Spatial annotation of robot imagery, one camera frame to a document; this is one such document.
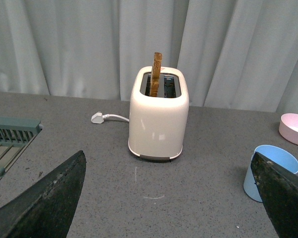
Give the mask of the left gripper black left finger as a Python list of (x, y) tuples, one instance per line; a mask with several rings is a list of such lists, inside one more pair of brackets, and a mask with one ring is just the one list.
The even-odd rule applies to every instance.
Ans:
[(0, 208), (0, 238), (65, 238), (72, 224), (86, 172), (78, 151)]

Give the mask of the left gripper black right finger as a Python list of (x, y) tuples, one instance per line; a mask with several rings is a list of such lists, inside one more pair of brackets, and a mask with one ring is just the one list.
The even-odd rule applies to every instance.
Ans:
[(274, 190), (266, 194), (266, 213), (280, 238), (298, 238), (298, 176), (276, 170)]

